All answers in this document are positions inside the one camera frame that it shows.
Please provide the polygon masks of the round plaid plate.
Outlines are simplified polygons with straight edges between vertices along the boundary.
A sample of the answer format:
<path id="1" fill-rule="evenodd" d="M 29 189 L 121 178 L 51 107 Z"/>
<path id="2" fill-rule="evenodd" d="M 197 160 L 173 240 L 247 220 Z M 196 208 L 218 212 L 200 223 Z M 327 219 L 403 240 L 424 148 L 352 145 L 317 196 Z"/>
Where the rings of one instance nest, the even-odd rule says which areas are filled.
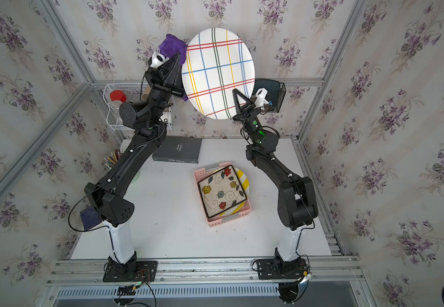
<path id="1" fill-rule="evenodd" d="M 188 44 L 182 81 L 188 101 L 199 113 L 227 120 L 236 115 L 232 91 L 236 89 L 246 97 L 253 93 L 255 64 L 238 35 L 223 28 L 209 28 Z"/>

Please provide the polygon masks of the square floral plate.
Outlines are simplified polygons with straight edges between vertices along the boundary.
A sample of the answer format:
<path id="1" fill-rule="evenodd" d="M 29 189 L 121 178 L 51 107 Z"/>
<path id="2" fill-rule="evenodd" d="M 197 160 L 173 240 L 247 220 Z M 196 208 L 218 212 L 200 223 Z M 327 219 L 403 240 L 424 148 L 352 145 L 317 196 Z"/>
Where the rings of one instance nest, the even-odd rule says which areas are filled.
<path id="1" fill-rule="evenodd" d="M 220 213 L 247 199 L 232 164 L 211 171 L 197 180 L 197 185 L 208 220 L 221 218 Z"/>

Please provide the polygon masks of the purple cloth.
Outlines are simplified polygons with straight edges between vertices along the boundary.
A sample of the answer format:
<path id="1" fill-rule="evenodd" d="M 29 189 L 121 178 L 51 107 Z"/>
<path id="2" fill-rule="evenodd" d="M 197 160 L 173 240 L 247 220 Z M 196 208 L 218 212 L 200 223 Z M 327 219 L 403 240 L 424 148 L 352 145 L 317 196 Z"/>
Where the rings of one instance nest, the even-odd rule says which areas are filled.
<path id="1" fill-rule="evenodd" d="M 183 65 L 186 61 L 187 43 L 172 34 L 167 34 L 166 38 L 159 45 L 159 52 L 167 57 L 173 58 L 179 54 L 179 63 Z"/>

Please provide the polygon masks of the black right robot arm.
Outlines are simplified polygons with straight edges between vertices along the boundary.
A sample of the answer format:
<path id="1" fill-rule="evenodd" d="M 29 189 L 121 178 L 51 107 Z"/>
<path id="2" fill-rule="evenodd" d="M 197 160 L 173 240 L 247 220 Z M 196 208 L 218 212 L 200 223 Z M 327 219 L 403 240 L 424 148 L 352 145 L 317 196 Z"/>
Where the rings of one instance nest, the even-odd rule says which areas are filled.
<path id="1" fill-rule="evenodd" d="M 259 121 L 262 107 L 238 89 L 232 91 L 236 115 L 233 121 L 242 123 L 241 135 L 248 142 L 246 158 L 263 171 L 278 189 L 277 213 L 289 234 L 275 250 L 274 268 L 280 275 L 304 268 L 299 253 L 300 240 L 307 230 L 315 228 L 319 215 L 314 183 L 288 169 L 275 156 L 280 133 Z"/>

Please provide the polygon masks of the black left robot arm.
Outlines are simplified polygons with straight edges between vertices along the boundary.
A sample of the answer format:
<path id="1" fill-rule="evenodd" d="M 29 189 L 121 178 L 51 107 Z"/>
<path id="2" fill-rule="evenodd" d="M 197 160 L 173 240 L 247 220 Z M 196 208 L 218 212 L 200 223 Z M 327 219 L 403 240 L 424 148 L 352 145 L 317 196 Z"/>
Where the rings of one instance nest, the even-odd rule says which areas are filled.
<path id="1" fill-rule="evenodd" d="M 129 226 L 135 206 L 124 199 L 124 195 L 144 162 L 167 136 L 167 123 L 161 117 L 170 106 L 170 99 L 185 94 L 181 55 L 176 53 L 158 67 L 149 67 L 144 78 L 150 86 L 147 98 L 140 102 L 124 102 L 119 107 L 122 123 L 135 133 L 129 146 L 98 183 L 85 187 L 90 204 L 109 232 L 112 245 L 109 266 L 127 276 L 135 272 L 137 258 Z"/>

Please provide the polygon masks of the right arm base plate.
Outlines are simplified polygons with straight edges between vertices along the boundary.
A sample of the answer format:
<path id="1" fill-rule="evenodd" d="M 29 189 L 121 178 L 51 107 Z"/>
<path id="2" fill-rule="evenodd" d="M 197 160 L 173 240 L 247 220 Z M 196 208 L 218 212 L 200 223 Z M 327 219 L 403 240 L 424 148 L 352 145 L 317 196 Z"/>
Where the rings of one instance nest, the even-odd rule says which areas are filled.
<path id="1" fill-rule="evenodd" d="M 257 273 L 259 280 L 300 280 L 309 272 L 309 265 L 302 258 L 284 262 L 277 258 L 256 259 L 251 269 Z"/>

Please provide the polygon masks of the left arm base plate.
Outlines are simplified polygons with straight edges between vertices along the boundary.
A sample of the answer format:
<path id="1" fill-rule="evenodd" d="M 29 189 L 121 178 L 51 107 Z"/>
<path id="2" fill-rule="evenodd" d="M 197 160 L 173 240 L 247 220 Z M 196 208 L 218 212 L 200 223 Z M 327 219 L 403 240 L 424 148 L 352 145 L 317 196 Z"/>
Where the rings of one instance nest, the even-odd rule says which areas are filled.
<path id="1" fill-rule="evenodd" d="M 152 282 L 155 280 L 158 264 L 158 261 L 136 261 L 119 264 L 109 259 L 104 271 L 103 282 Z"/>

